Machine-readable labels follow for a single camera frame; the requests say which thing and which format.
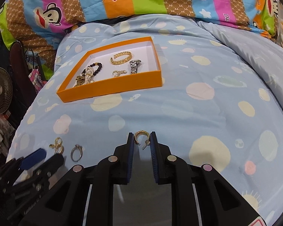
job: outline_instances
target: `white star print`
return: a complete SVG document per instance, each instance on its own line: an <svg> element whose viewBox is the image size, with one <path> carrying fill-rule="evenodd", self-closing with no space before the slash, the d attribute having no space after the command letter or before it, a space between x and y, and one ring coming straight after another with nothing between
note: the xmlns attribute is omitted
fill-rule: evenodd
<svg viewBox="0 0 283 226"><path fill-rule="evenodd" d="M265 28L266 28L266 30L268 30L268 31L270 30L270 27L269 27L268 24L265 25Z"/></svg>
<svg viewBox="0 0 283 226"><path fill-rule="evenodd" d="M131 101L133 101L133 100L135 100L135 99L138 99L139 97L140 97L140 94L135 94L135 95L133 95L133 97L131 97L128 101L131 102Z"/></svg>
<svg viewBox="0 0 283 226"><path fill-rule="evenodd" d="M203 15L203 18L204 18L204 19L206 19L206 18L211 19L211 18L212 18L211 12L205 11L204 9L202 9L202 11L199 12L199 13L201 13L201 14Z"/></svg>

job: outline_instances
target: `gold bangle bracelet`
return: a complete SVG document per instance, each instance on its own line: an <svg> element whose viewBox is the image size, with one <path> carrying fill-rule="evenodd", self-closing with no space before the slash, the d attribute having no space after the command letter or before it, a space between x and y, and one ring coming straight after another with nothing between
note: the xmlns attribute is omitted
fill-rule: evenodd
<svg viewBox="0 0 283 226"><path fill-rule="evenodd" d="M121 52L121 53L117 53L116 55L114 55L114 59L124 56L124 55L128 55L127 58L124 58L122 60L119 61L114 61L113 58L110 58L110 61L113 65L119 65L119 64L123 64L123 63L127 63L128 61L130 61L132 59L132 53L131 52Z"/></svg>

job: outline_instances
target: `electric fan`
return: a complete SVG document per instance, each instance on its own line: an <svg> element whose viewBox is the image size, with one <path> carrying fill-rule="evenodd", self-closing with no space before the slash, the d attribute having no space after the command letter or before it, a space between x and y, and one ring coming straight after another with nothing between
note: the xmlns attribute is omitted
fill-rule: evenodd
<svg viewBox="0 0 283 226"><path fill-rule="evenodd" d="M0 114L4 113L9 105L13 95L13 86L8 72L0 68Z"/></svg>

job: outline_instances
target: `gold charm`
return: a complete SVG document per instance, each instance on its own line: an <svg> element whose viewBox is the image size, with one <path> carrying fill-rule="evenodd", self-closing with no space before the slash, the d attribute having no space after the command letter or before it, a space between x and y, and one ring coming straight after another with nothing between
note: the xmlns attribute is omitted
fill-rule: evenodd
<svg viewBox="0 0 283 226"><path fill-rule="evenodd" d="M55 139L55 144L50 144L49 147L55 150L55 154L63 154L64 146L62 145L63 140L60 137Z"/></svg>
<svg viewBox="0 0 283 226"><path fill-rule="evenodd" d="M77 76L75 80L77 81L77 83L74 87L82 86L85 82L85 77L84 76Z"/></svg>
<svg viewBox="0 0 283 226"><path fill-rule="evenodd" d="M117 53L116 55L114 55L114 59L124 56L124 55L128 55L127 58L124 58L122 60L119 61L114 61L113 58L110 58L110 61L113 65L119 65L119 64L123 64L123 63L127 63L128 61L130 61L132 59L132 53L131 52L121 52L121 53Z"/></svg>
<svg viewBox="0 0 283 226"><path fill-rule="evenodd" d="M115 70L114 72L112 72L113 77L119 77L121 74L126 74L127 71L126 70Z"/></svg>

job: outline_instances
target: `monkey cartoon print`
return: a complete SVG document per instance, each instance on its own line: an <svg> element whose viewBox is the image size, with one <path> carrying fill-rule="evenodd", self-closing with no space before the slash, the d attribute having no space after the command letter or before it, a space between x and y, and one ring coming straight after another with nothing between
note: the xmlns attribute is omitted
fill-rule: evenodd
<svg viewBox="0 0 283 226"><path fill-rule="evenodd" d="M266 0L266 8L270 17L278 18L278 0Z"/></svg>
<svg viewBox="0 0 283 226"><path fill-rule="evenodd" d="M36 7L33 12L35 22L41 28L47 29L49 24L61 26L62 11L55 3L48 4L45 11L40 7Z"/></svg>

